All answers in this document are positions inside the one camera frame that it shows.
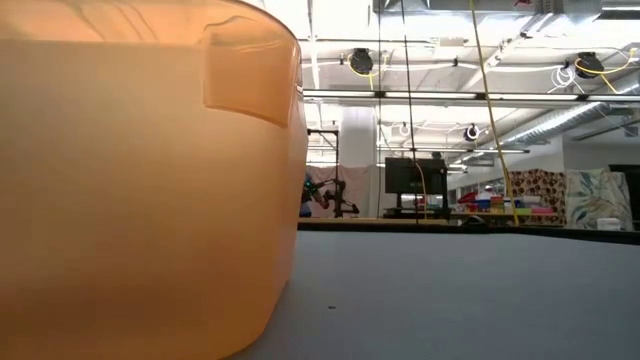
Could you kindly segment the person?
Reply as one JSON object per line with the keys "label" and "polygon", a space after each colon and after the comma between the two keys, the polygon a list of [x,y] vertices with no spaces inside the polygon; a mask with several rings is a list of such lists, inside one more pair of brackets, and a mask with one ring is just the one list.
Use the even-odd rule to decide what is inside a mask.
{"label": "person", "polygon": [[309,205],[310,202],[313,201],[314,194],[316,193],[316,186],[314,185],[311,176],[306,173],[304,182],[303,182],[303,190],[301,195],[301,204],[299,210],[300,217],[311,217],[312,210]]}

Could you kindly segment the white curtain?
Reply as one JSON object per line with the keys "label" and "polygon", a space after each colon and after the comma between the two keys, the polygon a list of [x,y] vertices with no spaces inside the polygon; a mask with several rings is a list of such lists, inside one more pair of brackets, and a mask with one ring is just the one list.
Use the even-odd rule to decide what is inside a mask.
{"label": "white curtain", "polygon": [[378,216],[380,179],[377,167],[307,166],[306,171],[314,183],[333,179],[335,175],[345,182],[343,198],[355,203],[360,210],[359,214],[345,214],[345,217],[376,218]]}

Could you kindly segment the white column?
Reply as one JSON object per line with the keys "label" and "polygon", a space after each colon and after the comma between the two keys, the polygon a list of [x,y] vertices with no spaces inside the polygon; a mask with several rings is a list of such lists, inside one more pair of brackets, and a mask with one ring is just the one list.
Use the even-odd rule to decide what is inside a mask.
{"label": "white column", "polygon": [[376,117],[371,107],[343,107],[339,128],[339,162],[346,167],[375,164]]}

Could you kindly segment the black flat screen monitor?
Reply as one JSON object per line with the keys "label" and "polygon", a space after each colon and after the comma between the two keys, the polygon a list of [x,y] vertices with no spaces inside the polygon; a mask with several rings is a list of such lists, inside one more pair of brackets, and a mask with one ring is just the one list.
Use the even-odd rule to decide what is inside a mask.
{"label": "black flat screen monitor", "polygon": [[448,169],[442,159],[386,158],[386,194],[396,198],[384,210],[390,219],[450,219]]}

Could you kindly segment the clear plastic bin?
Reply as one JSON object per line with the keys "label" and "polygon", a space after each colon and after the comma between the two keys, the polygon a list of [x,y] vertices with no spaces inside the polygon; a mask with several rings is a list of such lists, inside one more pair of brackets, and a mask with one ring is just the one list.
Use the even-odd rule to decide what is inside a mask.
{"label": "clear plastic bin", "polygon": [[206,107],[289,126],[301,97],[300,48],[279,20],[265,13],[232,15],[204,29]]}

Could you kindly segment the orange plastic bin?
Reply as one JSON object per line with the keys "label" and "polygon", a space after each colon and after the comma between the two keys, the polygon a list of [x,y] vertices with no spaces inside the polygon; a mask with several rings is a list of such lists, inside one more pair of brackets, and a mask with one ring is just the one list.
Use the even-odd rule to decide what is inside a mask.
{"label": "orange plastic bin", "polygon": [[0,360],[219,360],[263,333],[293,263],[301,49],[288,127],[203,102],[205,27],[256,13],[0,0]]}

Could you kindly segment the brown floral cloth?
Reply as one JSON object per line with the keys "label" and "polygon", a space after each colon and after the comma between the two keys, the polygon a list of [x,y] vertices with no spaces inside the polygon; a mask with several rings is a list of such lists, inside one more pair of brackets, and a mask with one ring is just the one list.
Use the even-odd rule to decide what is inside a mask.
{"label": "brown floral cloth", "polygon": [[521,217],[526,225],[562,227],[566,224],[563,172],[531,169],[512,171],[509,176],[514,195],[524,201],[525,208],[531,209],[529,216]]}

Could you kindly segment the leaf pattern cloth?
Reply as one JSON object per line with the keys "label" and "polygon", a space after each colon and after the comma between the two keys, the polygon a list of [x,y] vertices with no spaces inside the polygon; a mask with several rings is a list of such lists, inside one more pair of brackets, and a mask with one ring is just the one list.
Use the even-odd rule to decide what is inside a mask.
{"label": "leaf pattern cloth", "polygon": [[566,227],[598,230],[598,218],[617,218],[621,231],[633,229],[629,192],[622,173],[606,168],[595,170],[567,170]]}

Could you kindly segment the silver ceiling duct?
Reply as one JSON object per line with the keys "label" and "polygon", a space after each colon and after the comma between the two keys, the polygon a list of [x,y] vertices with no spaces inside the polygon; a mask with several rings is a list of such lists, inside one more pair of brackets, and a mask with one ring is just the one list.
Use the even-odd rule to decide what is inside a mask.
{"label": "silver ceiling duct", "polygon": [[551,111],[525,124],[513,135],[500,140],[503,146],[518,143],[533,143],[538,140],[554,137],[579,125],[595,121],[611,114],[610,102],[588,102],[569,109]]}

